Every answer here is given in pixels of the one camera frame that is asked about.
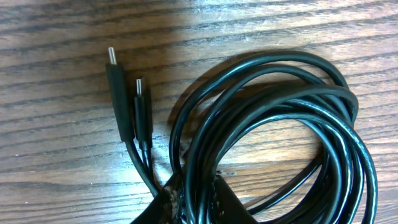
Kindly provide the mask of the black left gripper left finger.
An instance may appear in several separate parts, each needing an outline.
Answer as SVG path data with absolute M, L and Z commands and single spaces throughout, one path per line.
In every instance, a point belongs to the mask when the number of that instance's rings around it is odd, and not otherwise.
M 186 223 L 183 177 L 173 175 L 149 206 L 131 224 Z

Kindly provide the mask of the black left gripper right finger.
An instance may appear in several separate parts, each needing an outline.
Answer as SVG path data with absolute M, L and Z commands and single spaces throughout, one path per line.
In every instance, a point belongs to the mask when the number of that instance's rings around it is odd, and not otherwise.
M 216 175 L 214 182 L 213 223 L 217 224 L 257 224 L 257 221 L 244 208 L 224 178 Z

